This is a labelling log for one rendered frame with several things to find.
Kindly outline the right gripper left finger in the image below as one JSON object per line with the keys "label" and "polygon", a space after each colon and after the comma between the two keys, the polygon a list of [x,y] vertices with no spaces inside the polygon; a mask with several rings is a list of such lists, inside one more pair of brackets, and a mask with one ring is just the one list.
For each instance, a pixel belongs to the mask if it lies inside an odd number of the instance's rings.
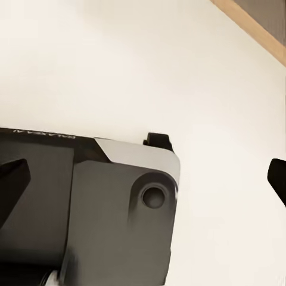
{"label": "right gripper left finger", "polygon": [[0,230],[31,181],[25,158],[0,165]]}

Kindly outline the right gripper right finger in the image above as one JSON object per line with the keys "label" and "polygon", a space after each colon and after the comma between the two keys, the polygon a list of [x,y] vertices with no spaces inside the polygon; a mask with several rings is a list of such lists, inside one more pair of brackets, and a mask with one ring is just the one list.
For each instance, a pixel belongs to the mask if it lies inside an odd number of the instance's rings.
{"label": "right gripper right finger", "polygon": [[286,161],[273,158],[268,169],[267,179],[286,207]]}

